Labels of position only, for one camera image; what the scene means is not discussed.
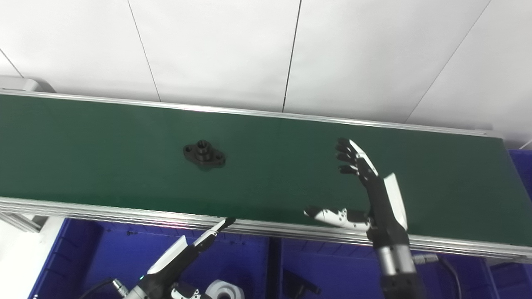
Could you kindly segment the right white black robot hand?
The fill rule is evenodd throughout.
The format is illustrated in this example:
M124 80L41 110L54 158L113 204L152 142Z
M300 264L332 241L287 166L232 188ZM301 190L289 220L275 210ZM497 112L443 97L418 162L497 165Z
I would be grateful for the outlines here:
M382 176L353 140L340 137L335 148L336 158L345 163L338 167L340 173L359 178L367 192L370 210L307 206L304 215L335 227L365 232L375 248L410 246L406 210L396 175Z

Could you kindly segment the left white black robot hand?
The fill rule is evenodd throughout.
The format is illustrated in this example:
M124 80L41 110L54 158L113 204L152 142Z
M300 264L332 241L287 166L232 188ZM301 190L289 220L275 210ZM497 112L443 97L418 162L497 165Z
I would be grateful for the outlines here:
M235 218L224 218L188 244L181 236L165 253L158 258L148 272L139 279L138 284L126 296L128 299L209 299L184 282L179 282L181 274L205 252L215 241L218 234L232 225Z

